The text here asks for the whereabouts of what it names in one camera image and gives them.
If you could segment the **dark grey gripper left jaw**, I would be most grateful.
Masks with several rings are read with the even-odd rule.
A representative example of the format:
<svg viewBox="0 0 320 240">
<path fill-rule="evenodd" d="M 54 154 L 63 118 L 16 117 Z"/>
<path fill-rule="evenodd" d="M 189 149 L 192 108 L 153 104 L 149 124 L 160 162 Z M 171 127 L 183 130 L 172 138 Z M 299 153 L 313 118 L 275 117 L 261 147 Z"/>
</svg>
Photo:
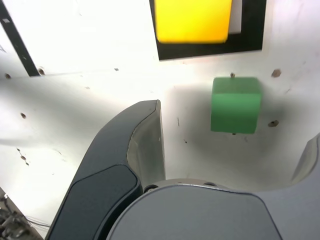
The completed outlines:
<svg viewBox="0 0 320 240">
<path fill-rule="evenodd" d="M 117 218 L 144 189 L 165 178 L 161 102 L 140 101 L 96 134 L 47 239 L 106 239 Z"/>
</svg>

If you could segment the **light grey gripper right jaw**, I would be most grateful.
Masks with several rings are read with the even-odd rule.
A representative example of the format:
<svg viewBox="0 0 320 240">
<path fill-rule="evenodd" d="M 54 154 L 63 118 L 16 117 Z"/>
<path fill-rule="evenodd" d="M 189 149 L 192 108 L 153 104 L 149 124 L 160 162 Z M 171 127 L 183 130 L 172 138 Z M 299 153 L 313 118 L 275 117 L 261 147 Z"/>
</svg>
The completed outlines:
<svg viewBox="0 0 320 240">
<path fill-rule="evenodd" d="M 309 140 L 297 170 L 308 175 L 270 191 L 173 184 L 131 203 L 109 240 L 317 240 L 320 237 L 320 138 Z"/>
</svg>

